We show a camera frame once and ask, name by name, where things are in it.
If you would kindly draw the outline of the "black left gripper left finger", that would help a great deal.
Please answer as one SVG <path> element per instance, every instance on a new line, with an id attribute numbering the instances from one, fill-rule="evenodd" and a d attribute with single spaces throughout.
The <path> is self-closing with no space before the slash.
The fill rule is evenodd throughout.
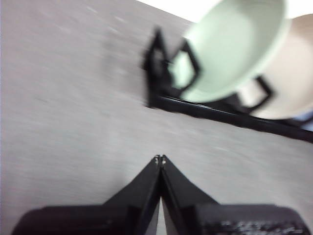
<path id="1" fill-rule="evenodd" d="M 108 201 L 98 205 L 49 206 L 25 213 L 14 235 L 143 235 L 159 201 L 161 159 L 156 155 Z"/>

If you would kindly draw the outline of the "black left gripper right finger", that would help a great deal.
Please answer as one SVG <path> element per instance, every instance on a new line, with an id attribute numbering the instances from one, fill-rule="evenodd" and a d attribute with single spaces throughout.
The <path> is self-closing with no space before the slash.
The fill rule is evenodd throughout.
<path id="1" fill-rule="evenodd" d="M 162 199 L 180 235 L 304 235 L 299 213 L 274 204 L 220 204 L 160 157 Z"/>

